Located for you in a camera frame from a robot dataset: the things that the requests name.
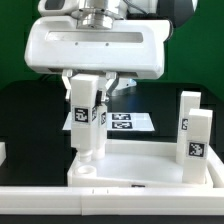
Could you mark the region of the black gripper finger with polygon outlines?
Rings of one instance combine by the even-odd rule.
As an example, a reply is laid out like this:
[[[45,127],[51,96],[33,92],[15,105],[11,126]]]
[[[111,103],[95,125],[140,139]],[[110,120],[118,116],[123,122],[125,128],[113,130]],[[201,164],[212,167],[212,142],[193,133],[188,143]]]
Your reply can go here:
[[[107,72],[104,77],[99,79],[99,90],[102,92],[101,102],[106,104],[109,97],[118,85],[118,74],[116,72]]]
[[[63,70],[62,71],[62,81],[63,81],[64,86],[66,88],[65,99],[67,101],[70,101],[70,96],[71,96],[71,78],[72,77],[73,77],[73,71],[72,70]]]

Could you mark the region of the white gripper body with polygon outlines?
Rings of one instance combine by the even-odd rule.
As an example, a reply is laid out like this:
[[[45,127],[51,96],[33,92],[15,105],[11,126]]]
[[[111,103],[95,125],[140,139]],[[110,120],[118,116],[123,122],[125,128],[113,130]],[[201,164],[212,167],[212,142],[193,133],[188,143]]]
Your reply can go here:
[[[111,29],[102,30],[79,29],[70,16],[42,17],[31,28],[25,61],[43,74],[71,69],[157,79],[164,73],[164,42],[170,33],[167,20],[116,20]]]

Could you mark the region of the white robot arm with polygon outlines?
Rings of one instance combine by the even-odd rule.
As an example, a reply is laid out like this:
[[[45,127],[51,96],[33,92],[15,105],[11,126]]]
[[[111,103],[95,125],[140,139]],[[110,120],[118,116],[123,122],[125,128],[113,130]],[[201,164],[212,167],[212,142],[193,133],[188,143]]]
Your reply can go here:
[[[67,88],[77,74],[101,76],[105,102],[120,78],[157,79],[164,44],[194,15],[198,0],[40,0],[25,62],[37,73],[59,74]]]

